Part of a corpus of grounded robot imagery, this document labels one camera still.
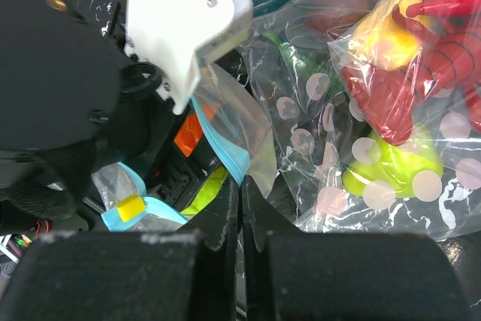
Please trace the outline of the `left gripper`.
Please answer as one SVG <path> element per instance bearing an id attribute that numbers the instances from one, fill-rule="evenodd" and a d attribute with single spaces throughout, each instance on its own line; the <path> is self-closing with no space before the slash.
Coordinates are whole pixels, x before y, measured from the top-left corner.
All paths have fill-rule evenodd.
<path id="1" fill-rule="evenodd" d="M 108 122 L 108 160 L 123 162 L 145 182 L 148 192 L 174 208 L 185 208 L 220 161 L 203 135 L 185 157 L 174 138 L 193 109 L 173 112 L 172 99 L 155 91 L 162 86 L 157 68 L 124 68 L 119 104 Z"/>

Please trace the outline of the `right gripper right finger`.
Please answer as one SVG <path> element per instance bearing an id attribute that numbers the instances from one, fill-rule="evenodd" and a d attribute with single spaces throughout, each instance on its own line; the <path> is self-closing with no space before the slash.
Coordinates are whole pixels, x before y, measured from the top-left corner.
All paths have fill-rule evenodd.
<path id="1" fill-rule="evenodd" d="M 305 233 L 247 177 L 240 189 L 250 320 L 472 320 L 441 248 L 423 235 Z"/>

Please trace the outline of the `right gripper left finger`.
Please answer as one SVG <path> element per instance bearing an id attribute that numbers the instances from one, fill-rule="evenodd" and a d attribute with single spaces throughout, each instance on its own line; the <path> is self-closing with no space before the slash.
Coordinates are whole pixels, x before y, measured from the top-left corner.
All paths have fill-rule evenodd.
<path id="1" fill-rule="evenodd" d="M 52 232 L 21 258 L 3 320 L 233 320 L 239 189 L 175 232 Z"/>

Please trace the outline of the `orange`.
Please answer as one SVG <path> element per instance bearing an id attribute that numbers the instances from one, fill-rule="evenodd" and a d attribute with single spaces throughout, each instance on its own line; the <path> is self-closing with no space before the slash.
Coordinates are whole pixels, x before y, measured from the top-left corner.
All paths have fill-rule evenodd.
<path id="1" fill-rule="evenodd" d="M 174 143 L 185 157 L 189 157 L 203 135 L 204 132 L 198 120 L 197 113 L 192 109 L 177 132 Z"/>

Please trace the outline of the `fruit zip bag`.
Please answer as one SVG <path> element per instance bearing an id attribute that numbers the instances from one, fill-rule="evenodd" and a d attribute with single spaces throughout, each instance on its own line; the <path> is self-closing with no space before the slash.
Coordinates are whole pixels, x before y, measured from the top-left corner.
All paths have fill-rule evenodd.
<path id="1" fill-rule="evenodd" d="M 237 184 L 250 176 L 268 196 L 277 175 L 270 121 L 254 98 L 227 71 L 208 66 L 192 96 L 204 136 Z M 189 219 L 159 196 L 127 165 L 118 162 L 92 175 L 106 210 L 101 219 L 111 232 L 173 231 Z"/>

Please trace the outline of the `green apple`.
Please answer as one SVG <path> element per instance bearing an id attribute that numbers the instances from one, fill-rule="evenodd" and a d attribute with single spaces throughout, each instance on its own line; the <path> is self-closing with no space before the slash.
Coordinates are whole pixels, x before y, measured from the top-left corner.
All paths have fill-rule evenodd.
<path id="1" fill-rule="evenodd" d="M 192 203 L 184 209 L 181 214 L 187 219 L 193 218 L 201 210 L 203 210 L 212 200 L 215 199 L 224 180 L 228 176 L 228 171 L 223 167 L 219 166 L 204 182 L 203 186 L 200 188 L 197 196 L 193 199 Z"/>

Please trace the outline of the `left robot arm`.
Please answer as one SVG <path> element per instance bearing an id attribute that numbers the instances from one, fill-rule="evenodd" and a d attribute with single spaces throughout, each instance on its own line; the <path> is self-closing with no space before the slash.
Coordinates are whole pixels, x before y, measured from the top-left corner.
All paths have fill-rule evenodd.
<path id="1" fill-rule="evenodd" d="M 106 165 L 152 179 L 178 154 L 184 116 L 125 45 L 123 1 L 100 35 L 69 0 L 1 0 L 2 229 L 69 217 Z"/>

